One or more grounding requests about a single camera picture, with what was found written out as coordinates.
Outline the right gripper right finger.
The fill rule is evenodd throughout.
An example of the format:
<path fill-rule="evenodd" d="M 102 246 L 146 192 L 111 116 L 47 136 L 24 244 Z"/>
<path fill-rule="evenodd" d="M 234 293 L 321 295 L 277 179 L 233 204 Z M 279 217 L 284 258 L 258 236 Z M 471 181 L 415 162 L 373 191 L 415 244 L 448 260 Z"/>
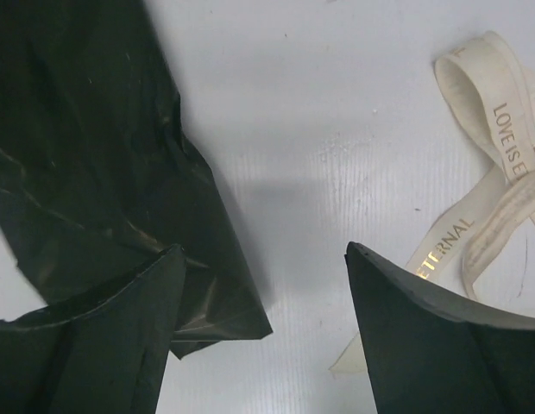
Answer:
<path fill-rule="evenodd" d="M 477 303 L 359 243 L 345 260 L 380 413 L 535 413 L 535 318 Z"/>

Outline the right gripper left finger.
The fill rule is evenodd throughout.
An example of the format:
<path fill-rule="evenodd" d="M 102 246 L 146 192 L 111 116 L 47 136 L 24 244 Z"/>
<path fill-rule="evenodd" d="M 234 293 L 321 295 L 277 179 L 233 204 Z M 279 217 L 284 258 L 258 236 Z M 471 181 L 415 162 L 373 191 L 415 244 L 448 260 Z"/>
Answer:
<path fill-rule="evenodd" d="M 153 413 L 186 261 L 170 247 L 123 276 L 0 320 L 0 413 Z"/>

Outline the cream ribbon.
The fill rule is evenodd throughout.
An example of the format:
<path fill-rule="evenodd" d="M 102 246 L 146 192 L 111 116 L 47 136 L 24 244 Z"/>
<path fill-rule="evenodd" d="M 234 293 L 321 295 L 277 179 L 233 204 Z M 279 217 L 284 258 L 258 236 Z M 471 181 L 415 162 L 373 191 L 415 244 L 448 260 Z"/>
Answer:
<path fill-rule="evenodd" d="M 535 225 L 535 73 L 494 31 L 435 62 L 438 87 L 466 135 L 494 163 L 432 225 L 406 264 L 431 282 L 463 256 L 462 283 L 475 282 L 526 219 Z"/>

